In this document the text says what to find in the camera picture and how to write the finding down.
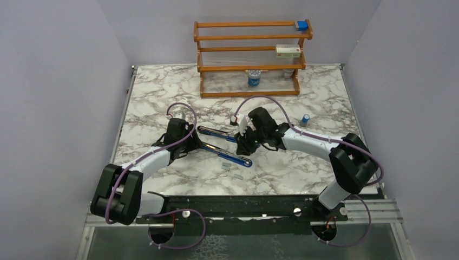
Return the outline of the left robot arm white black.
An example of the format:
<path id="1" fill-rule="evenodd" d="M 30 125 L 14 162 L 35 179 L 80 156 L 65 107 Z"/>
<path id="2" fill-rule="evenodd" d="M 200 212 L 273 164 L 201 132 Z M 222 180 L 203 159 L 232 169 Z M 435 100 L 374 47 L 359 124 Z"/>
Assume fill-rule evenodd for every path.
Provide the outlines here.
<path id="1" fill-rule="evenodd" d="M 201 147 L 195 125 L 172 118 L 163 134 L 150 149 L 123 165 L 108 164 L 101 173 L 90 213 L 108 224 L 130 225 L 136 217 L 148 215 L 156 222 L 169 218 L 170 208 L 165 196 L 155 192 L 142 193 L 142 184 L 154 173 Z"/>

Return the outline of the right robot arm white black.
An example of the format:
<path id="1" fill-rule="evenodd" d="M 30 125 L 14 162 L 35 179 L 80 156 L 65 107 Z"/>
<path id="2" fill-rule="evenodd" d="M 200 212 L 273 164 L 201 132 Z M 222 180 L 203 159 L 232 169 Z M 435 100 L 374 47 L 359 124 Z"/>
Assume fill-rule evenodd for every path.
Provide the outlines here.
<path id="1" fill-rule="evenodd" d="M 251 155 L 259 146 L 265 146 L 273 151 L 304 152 L 331 164 L 335 180 L 318 195 L 312 206 L 312 213 L 319 220 L 332 216 L 334 208 L 349 195 L 359 194 L 378 170 L 368 148 L 352 133 L 335 139 L 302 132 L 289 122 L 277 124 L 262 107 L 247 116 L 234 115 L 230 123 L 239 128 L 235 135 L 239 155 Z"/>

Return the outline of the small blue capped cylinder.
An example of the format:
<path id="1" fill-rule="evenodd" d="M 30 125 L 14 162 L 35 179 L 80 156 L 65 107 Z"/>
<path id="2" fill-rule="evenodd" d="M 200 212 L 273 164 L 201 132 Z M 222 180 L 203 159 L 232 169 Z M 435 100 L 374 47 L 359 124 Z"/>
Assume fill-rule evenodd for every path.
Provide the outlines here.
<path id="1" fill-rule="evenodd" d="M 309 122 L 310 116 L 308 114 L 304 114 L 302 119 L 300 120 L 299 124 L 301 127 L 306 127 Z"/>

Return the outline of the blue white cup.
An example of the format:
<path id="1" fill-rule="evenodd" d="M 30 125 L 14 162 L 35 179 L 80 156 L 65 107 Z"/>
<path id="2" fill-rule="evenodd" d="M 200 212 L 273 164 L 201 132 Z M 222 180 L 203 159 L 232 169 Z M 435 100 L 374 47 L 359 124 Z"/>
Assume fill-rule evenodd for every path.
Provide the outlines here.
<path id="1" fill-rule="evenodd" d="M 248 85 L 251 87 L 258 86 L 260 83 L 260 78 L 261 78 L 261 70 L 248 70 L 247 71 L 247 77 L 248 77 Z"/>

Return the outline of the white small jar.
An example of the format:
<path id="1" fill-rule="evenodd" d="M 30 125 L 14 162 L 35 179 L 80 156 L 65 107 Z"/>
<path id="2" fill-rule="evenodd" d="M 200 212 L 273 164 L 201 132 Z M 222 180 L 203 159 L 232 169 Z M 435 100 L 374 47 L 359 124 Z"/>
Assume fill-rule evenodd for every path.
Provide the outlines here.
<path id="1" fill-rule="evenodd" d="M 284 69 L 283 70 L 283 77 L 286 78 L 286 79 L 289 79 L 292 77 L 293 73 L 294 73 L 294 69 Z"/>

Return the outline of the orange wooden shelf rack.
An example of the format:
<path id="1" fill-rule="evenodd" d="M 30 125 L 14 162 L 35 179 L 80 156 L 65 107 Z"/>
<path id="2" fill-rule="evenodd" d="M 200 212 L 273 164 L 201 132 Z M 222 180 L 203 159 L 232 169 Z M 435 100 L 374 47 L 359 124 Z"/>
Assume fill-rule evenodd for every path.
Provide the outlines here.
<path id="1" fill-rule="evenodd" d="M 198 22 L 193 25 L 201 98 L 252 95 L 296 96 L 298 74 L 306 68 L 304 43 L 313 38 L 309 19 L 306 31 L 295 21 Z M 276 58 L 277 44 L 298 44 L 300 58 Z M 284 69 L 294 69 L 291 78 Z M 261 70 L 258 86 L 248 85 L 248 70 Z"/>

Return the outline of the white green carton box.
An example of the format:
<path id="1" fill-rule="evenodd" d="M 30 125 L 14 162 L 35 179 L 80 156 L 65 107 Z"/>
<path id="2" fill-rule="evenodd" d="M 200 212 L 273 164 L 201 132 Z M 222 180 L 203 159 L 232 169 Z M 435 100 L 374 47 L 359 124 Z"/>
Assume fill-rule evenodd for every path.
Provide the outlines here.
<path id="1" fill-rule="evenodd" d="M 301 47 L 298 44 L 277 44 L 275 47 L 276 58 L 294 59 L 301 57 Z"/>

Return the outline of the blue box on top shelf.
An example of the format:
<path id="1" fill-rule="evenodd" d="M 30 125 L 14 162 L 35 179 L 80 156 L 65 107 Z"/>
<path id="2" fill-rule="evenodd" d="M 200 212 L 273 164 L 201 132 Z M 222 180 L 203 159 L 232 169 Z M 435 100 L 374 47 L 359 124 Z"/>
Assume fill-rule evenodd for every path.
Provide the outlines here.
<path id="1" fill-rule="evenodd" d="M 294 26 L 296 31 L 306 31 L 309 28 L 307 21 L 295 21 Z"/>

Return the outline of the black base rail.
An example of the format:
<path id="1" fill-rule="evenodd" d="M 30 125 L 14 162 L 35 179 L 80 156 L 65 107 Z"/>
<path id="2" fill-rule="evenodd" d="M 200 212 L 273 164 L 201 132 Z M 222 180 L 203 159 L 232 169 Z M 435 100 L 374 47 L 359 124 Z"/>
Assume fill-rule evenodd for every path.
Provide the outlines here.
<path id="1" fill-rule="evenodd" d="M 283 196 L 169 196 L 163 217 L 135 217 L 114 228 L 147 228 L 156 240 L 205 235 L 322 235 L 339 225 L 402 223 L 395 200 L 363 195 L 321 213 L 312 195 Z"/>

